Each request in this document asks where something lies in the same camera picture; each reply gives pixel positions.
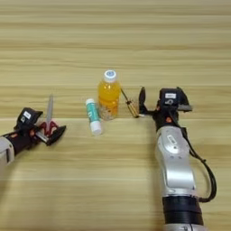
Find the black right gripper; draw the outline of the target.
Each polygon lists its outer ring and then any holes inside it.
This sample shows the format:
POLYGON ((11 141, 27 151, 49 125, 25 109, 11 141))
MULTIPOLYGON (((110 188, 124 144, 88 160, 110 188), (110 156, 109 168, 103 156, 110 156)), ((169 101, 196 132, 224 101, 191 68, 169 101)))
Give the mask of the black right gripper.
POLYGON ((178 106, 157 106, 156 109, 150 111, 145 106, 146 99, 145 87, 141 87, 139 93, 139 113, 145 116, 152 116, 155 121, 156 130, 161 129, 164 126, 176 126, 179 127, 179 112, 190 112, 192 106, 189 105, 188 97, 184 93, 183 89, 177 87, 178 91, 178 106))

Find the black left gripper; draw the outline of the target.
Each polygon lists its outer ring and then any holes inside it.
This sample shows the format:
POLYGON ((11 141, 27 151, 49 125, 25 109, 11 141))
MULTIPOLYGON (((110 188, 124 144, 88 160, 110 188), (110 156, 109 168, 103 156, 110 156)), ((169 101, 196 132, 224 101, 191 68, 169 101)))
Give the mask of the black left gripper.
POLYGON ((39 142, 44 142, 50 146, 57 142, 66 130, 66 126, 58 127, 48 138, 38 126, 30 128, 17 128, 10 134, 10 151, 12 155, 17 155, 25 149, 31 149, 39 142))

